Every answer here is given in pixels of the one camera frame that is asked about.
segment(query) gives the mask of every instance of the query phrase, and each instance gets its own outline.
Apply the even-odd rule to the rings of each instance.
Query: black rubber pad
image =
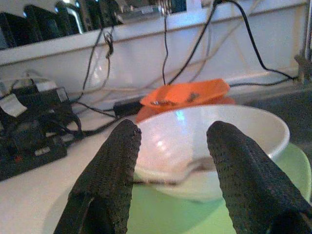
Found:
[[[311,218],[309,203],[287,175],[235,126],[215,122],[207,143],[236,233],[270,233],[274,221],[286,214]]]
[[[125,234],[141,131],[121,122],[74,184],[58,233]]]

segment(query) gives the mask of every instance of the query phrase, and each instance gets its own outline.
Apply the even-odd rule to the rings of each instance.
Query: white bowl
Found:
[[[211,157],[206,132],[217,120],[235,125],[275,160],[289,143],[289,129],[272,113],[238,105],[207,105],[165,112],[138,124],[141,147],[135,172],[141,179],[180,179],[188,163]],[[216,170],[195,172],[175,187],[155,186],[163,193],[192,200],[222,197]]]

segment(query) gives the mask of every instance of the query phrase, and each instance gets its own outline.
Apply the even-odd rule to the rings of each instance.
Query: green plate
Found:
[[[311,168],[306,155],[289,144],[276,164],[306,200],[311,195]],[[206,203],[178,199],[151,187],[132,191],[127,234],[235,234],[223,199]]]

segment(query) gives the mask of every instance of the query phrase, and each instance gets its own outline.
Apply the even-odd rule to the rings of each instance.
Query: spoon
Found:
[[[133,184],[177,186],[184,182],[194,172],[213,170],[215,170],[213,158],[201,157],[188,163],[185,170],[182,172],[184,175],[180,176],[178,179],[135,179]]]

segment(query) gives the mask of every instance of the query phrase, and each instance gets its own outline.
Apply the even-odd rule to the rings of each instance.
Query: white label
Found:
[[[39,92],[57,88],[57,85],[55,84],[54,81],[39,82],[36,83],[36,86]]]
[[[50,147],[45,147],[45,148],[36,150],[36,151],[35,151],[35,155],[36,155],[36,156],[40,156],[40,155],[46,154],[46,153],[48,153],[48,152],[50,152]]]
[[[59,97],[59,100],[61,102],[64,102],[68,99],[67,95],[66,95],[66,92],[63,88],[61,89],[57,89],[57,94],[58,94],[58,97]]]
[[[9,96],[1,99],[0,107],[4,112],[13,117],[17,117],[27,110],[27,107],[20,103],[15,94],[10,94]]]
[[[148,14],[148,13],[151,13],[153,11],[154,10],[152,7],[146,7],[146,8],[141,9],[142,14]]]

